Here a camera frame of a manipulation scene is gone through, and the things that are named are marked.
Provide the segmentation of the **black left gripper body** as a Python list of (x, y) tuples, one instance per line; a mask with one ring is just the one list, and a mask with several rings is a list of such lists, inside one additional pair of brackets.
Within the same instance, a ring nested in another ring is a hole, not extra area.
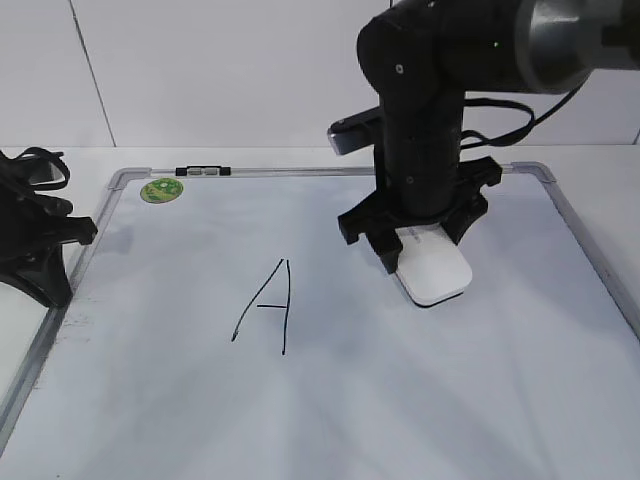
[(95, 240), (98, 229), (92, 218), (74, 217), (72, 202), (53, 194), (71, 179), (63, 156), (47, 149), (1, 156), (1, 261)]

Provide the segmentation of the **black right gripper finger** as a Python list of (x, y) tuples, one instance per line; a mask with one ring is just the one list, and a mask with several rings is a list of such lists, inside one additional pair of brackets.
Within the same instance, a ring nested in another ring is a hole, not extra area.
[(403, 244), (395, 229), (370, 231), (366, 238), (388, 274), (395, 274)]
[(487, 202), (467, 202), (455, 210), (443, 223), (442, 228), (449, 239), (458, 245), (467, 230), (488, 211)]

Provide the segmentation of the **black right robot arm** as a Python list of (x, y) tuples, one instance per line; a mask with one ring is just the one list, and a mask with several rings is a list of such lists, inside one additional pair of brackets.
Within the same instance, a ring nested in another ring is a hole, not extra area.
[(513, 94), (569, 101), (597, 70), (639, 66), (635, 1), (400, 1), (359, 32), (357, 60), (376, 107), (334, 122), (335, 153), (374, 150), (376, 187), (338, 219), (348, 244), (366, 238), (389, 273), (402, 228), (438, 225), (453, 242), (488, 210), (502, 177), (464, 149), (506, 147), (541, 122), (489, 138), (463, 128), (466, 108), (512, 109)]

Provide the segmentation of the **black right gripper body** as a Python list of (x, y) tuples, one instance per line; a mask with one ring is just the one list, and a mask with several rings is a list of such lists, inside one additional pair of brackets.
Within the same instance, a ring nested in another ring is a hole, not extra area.
[(351, 245), (370, 231), (442, 223), (467, 202), (487, 202), (481, 193), (502, 180), (491, 157), (461, 162), (458, 133), (451, 127), (408, 135), (382, 116), (383, 139), (374, 147), (376, 188), (338, 217)]

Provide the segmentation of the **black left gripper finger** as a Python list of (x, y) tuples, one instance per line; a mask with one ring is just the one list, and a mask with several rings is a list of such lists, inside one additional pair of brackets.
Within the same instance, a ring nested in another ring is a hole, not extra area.
[(1, 282), (47, 308), (64, 307), (72, 298), (61, 245), (2, 260)]

